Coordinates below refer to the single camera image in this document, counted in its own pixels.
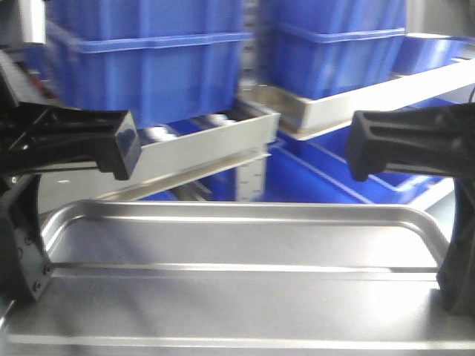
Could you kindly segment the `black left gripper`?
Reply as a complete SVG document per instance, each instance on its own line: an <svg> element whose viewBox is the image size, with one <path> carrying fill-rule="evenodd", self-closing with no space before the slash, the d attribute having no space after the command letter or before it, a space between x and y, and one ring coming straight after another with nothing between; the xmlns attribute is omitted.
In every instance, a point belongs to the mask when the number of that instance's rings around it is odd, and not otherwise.
<svg viewBox="0 0 475 356"><path fill-rule="evenodd" d="M97 169L130 179L141 154L129 111L85 111L42 102L18 65L1 53L1 294L38 300L53 267L42 239L44 173Z"/></svg>

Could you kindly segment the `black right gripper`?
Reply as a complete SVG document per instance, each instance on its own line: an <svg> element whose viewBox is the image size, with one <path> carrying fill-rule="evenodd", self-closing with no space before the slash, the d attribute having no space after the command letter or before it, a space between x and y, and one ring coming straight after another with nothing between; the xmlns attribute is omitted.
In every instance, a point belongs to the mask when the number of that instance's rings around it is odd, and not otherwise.
<svg viewBox="0 0 475 356"><path fill-rule="evenodd" d="M474 315L474 104L356 111L344 153L357 181L385 171L453 179L453 232L436 279L448 311Z"/></svg>

